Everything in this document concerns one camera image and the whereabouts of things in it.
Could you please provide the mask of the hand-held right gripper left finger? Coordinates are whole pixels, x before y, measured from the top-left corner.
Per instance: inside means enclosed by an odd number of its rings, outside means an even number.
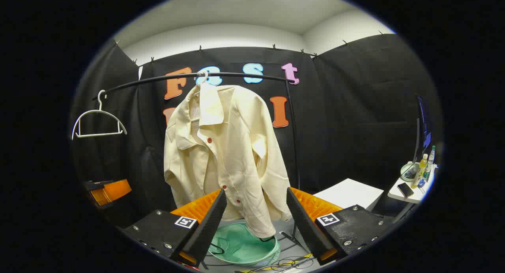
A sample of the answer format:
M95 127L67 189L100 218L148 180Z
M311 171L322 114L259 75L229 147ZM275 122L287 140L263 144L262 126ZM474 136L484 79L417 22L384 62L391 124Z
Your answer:
M154 210L121 232L164 260L199 267L226 206L226 192L218 189L170 212Z

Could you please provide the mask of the pale round bowl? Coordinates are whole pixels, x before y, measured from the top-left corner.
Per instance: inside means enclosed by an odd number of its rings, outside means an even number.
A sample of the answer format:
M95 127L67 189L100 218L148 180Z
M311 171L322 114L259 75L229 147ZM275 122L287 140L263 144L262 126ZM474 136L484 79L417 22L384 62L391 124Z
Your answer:
M400 177L406 182L413 182L417 177L420 170L419 162L409 162L404 165L400 170Z

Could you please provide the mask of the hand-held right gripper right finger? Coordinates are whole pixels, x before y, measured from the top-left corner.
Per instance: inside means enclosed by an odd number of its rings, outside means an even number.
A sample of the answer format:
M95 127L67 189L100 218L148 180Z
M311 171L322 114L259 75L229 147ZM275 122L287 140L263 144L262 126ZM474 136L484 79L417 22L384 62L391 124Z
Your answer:
M286 203L321 266L368 249L393 224L359 205L342 208L294 187L287 188Z

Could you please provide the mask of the clear green-capped bottle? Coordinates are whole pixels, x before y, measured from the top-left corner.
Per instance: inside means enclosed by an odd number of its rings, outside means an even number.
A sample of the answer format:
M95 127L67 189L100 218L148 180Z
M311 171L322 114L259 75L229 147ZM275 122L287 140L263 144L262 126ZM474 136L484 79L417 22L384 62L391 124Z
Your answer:
M433 166L434 166L435 150L436 150L436 146L433 145L431 153L428 156L427 166L423 172L423 180L425 183L427 183L429 181L429 177L430 177L430 174L431 174Z

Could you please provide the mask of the computer monitor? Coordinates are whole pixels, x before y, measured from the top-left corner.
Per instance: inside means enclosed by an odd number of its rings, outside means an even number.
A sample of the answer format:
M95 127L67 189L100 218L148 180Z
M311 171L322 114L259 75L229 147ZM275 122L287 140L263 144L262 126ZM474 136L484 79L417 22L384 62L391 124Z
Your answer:
M432 121L428 105L425 103L423 97L415 94L415 99L418 111L414 161L419 162L432 142Z

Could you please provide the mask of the green laundry hamper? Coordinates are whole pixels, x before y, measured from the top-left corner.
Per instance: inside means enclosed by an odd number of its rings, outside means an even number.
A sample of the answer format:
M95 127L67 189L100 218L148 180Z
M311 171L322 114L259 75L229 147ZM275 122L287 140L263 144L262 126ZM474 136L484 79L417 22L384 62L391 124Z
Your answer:
M231 223L218 228L208 252L236 266L264 267L278 260L280 243L275 236L265 239L256 237L245 223Z

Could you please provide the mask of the white shirt hanger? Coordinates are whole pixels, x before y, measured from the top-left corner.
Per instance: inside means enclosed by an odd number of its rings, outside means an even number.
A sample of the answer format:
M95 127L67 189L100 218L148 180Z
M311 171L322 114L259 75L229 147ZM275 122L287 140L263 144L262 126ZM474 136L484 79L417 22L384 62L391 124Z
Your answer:
M209 84L209 72L207 70L202 70L197 72L195 79L195 84L198 86L198 91L196 94L200 92L206 92L210 89Z

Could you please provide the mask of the white side table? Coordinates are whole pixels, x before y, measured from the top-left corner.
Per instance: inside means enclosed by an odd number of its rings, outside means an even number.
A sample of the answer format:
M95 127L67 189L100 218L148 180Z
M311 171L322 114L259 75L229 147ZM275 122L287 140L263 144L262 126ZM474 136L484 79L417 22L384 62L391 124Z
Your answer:
M403 173L410 167L411 164L412 164L412 162L409 161L408 163L406 163L406 165L404 165L402 167L402 169L400 170L400 176L398 177L397 181L393 184L393 186L388 191L387 196L390 198L397 199L397 200L404 201L404 202L408 202L411 204L419 204L424 199L424 197L428 194L433 183L436 182L435 177L438 172L438 165L433 165L433 170L431 170L428 181L423 185L423 187L412 189L413 194L409 197L404 197L404 195L402 194L402 192L399 190L399 188L397 186L402 183L407 183L408 185L411 184L410 182L403 180Z

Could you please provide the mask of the yellow drink bottle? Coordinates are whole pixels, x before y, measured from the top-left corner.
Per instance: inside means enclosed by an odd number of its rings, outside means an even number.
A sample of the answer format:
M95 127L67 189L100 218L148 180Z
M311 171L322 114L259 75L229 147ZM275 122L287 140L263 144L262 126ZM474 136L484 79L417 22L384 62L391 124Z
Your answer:
M413 182L411 184L411 188L412 189L417 188L418 185L419 185L419 183L423 180L423 174L424 174L424 171L425 171L425 169L427 167L427 164L428 164L428 154L424 153L423 157L422 157L422 160L419 163L419 170L416 173L415 179L413 180Z

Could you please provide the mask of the empty white hanger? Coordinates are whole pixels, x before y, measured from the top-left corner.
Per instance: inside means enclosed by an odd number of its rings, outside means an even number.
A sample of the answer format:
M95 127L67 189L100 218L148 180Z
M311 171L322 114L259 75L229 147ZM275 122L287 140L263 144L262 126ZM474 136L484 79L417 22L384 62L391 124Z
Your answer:
M104 98L107 96L105 95L105 90L100 90L99 93L97 94L97 100L99 102L99 108L98 109L93 109L93 110L88 110L81 115L77 117L77 120L74 123L72 132L71 132L71 141L74 140L74 138L93 138L93 137L105 137L105 136L115 136L115 135L121 135L124 134L125 136L128 134L128 132L125 129L124 124L117 118L115 115L103 110L103 103L101 100L102 95L104 95ZM112 117L114 120L116 120L117 123L117 131L116 132L109 132L109 133L90 133L90 134L82 134L81 131L81 122L84 116L87 116L89 114L104 114L106 116Z

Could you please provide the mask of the white cabinet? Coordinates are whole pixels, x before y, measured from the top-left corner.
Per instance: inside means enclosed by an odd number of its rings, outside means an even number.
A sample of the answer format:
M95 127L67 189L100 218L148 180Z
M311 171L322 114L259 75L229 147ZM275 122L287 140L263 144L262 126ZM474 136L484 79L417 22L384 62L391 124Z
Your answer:
M372 211L384 190L354 181L350 178L339 182L326 190L314 194L342 208L359 205L365 210Z

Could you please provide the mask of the black backdrop cloth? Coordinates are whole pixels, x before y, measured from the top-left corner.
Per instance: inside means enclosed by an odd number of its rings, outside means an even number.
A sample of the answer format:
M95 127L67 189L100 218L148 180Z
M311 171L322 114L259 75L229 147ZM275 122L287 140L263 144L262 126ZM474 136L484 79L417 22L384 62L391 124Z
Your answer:
M314 58L256 47L183 52L146 63L141 79L206 67L246 73L247 64L260 64L264 75L282 78L283 65L296 68L299 82L289 87L295 120L285 103L288 126L275 129L292 186L300 177L302 190L316 193L352 178L387 190L413 158L416 95L424 99L432 143L442 150L433 81L414 50L395 34L365 37ZM127 134L70 140L79 180L126 179L132 187L106 210L117 226L129 226L156 209L176 209L163 178L166 119L194 86L192 78L162 80L106 94L103 108L121 120Z

